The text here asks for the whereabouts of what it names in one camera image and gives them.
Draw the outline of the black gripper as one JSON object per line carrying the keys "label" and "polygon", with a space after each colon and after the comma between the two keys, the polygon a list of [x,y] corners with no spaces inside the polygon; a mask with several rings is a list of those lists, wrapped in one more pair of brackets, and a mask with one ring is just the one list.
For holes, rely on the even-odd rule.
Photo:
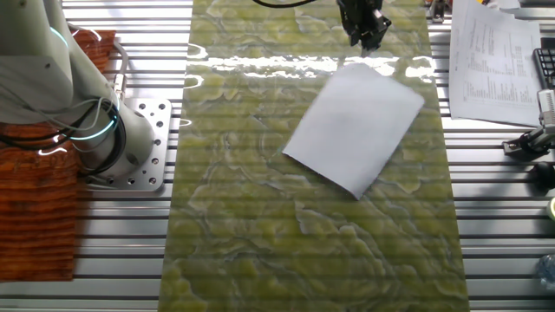
{"label": "black gripper", "polygon": [[349,45],[356,46],[361,39],[362,55],[370,55],[379,49],[391,25],[381,13],[382,0],[336,0],[336,3],[343,28],[349,35]]}

